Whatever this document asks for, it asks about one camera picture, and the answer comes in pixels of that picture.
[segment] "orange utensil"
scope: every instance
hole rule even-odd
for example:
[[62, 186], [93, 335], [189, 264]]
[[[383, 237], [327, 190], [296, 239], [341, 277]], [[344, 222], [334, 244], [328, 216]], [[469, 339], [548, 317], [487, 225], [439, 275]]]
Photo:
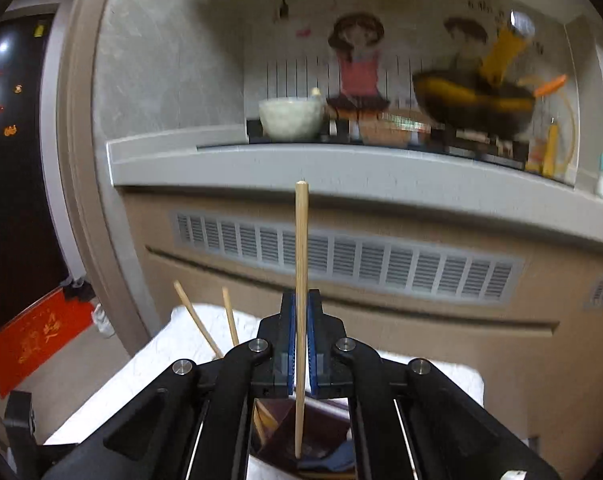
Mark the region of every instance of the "orange utensil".
[[536, 98], [539, 98], [539, 97], [544, 97], [545, 95], [549, 95], [549, 94], [555, 93], [563, 85], [566, 84], [567, 80], [568, 80], [568, 76], [566, 74], [560, 75], [559, 77], [556, 77], [552, 81], [549, 81], [546, 84], [544, 84], [544, 85], [540, 86], [539, 88], [535, 89], [533, 91], [533, 95]]

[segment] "floor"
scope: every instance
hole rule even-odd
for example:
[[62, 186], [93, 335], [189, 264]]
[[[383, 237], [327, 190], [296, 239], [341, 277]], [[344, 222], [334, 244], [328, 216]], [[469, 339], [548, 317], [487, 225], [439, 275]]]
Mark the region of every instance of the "floor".
[[[17, 389], [33, 394], [37, 441], [43, 444], [129, 360], [117, 335], [105, 339], [91, 326], [28, 376]], [[0, 399], [0, 416], [7, 399]]]

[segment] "red mat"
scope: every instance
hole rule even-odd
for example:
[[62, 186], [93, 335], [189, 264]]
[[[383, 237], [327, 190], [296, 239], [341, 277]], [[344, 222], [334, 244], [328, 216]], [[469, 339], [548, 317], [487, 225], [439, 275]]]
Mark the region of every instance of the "red mat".
[[2, 399], [46, 360], [86, 330], [93, 306], [66, 301], [60, 288], [29, 307], [0, 330]]

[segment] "door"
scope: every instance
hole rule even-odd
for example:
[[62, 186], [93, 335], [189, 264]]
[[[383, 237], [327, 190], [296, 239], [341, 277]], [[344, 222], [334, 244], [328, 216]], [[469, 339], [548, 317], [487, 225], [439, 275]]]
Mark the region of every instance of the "door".
[[39, 142], [52, 14], [0, 22], [0, 328], [67, 277]]

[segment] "white bowl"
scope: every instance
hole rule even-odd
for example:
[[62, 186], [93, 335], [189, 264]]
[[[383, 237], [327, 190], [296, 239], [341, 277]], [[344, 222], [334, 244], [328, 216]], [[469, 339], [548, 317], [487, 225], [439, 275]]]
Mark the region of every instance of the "white bowl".
[[324, 102], [317, 97], [280, 97], [259, 103], [264, 133], [275, 140], [311, 139], [319, 133]]

